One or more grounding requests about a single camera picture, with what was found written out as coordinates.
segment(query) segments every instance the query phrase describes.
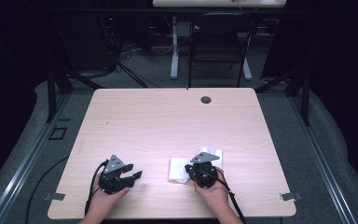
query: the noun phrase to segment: round hole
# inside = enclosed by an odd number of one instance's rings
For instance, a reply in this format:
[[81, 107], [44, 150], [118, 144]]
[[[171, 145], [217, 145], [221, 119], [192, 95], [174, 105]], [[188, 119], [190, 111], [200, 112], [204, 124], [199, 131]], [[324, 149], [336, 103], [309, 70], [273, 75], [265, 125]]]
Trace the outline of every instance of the round hole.
[[202, 96], [201, 101], [204, 104], [209, 104], [212, 100], [211, 100], [211, 98], [209, 96]]

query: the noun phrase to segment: folded cloth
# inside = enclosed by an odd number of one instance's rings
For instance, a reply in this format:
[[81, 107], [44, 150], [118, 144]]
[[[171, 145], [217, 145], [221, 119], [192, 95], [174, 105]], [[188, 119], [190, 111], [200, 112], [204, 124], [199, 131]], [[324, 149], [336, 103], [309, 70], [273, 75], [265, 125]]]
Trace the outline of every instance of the folded cloth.
[[[207, 152], [215, 156], [218, 156], [220, 159], [216, 161], [212, 161], [212, 165], [223, 169], [223, 151], [221, 149], [216, 149], [213, 147], [202, 147], [199, 153], [200, 152]], [[191, 163], [192, 162], [188, 159], [171, 158], [168, 179], [175, 180], [176, 182], [179, 182], [181, 184], [187, 182], [190, 176], [186, 172], [185, 166]]]

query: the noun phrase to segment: chair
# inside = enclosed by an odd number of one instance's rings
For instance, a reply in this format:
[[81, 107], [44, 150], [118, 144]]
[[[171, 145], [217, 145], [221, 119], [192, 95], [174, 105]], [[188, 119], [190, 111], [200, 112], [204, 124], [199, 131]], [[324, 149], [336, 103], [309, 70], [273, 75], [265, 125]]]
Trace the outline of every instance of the chair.
[[239, 63], [239, 87], [246, 52], [255, 29], [255, 20], [243, 13], [205, 13], [193, 20], [190, 26], [188, 87], [191, 87], [193, 62], [230, 63], [228, 69]]

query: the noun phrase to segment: table top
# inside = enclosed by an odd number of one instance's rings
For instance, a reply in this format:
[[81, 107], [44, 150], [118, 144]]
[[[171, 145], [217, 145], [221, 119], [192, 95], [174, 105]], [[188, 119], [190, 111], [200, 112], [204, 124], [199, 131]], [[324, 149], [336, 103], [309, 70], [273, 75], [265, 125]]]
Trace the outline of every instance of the table top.
[[284, 7], [286, 0], [153, 0], [154, 7]]
[[246, 217], [296, 212], [280, 198], [290, 190], [254, 90], [105, 89], [94, 92], [57, 187], [65, 198], [48, 216], [82, 218], [96, 168], [115, 154], [134, 164], [122, 177], [143, 174], [108, 218], [214, 217], [191, 180], [168, 179], [170, 158], [190, 160], [202, 147], [223, 150], [226, 180]]

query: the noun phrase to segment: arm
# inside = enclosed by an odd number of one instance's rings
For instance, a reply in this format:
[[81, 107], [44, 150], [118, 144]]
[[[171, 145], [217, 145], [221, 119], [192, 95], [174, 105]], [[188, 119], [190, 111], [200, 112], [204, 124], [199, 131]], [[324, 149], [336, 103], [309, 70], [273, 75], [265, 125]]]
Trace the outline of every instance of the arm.
[[[218, 178], [226, 182], [223, 177], [223, 170], [218, 170]], [[209, 208], [214, 212], [222, 224], [241, 224], [241, 220], [228, 204], [228, 192], [225, 186], [216, 181], [210, 188], [203, 189], [196, 182], [193, 182], [195, 191], [202, 196]]]
[[113, 205], [122, 199], [129, 191], [129, 188], [124, 188], [123, 190], [115, 194], [106, 194], [101, 191], [98, 186], [98, 181], [100, 175], [97, 175], [94, 181], [93, 190], [95, 191], [94, 195], [91, 198], [91, 203], [89, 204], [89, 211], [86, 216], [79, 222], [81, 224], [97, 224], [101, 223], [105, 217], [112, 210]]

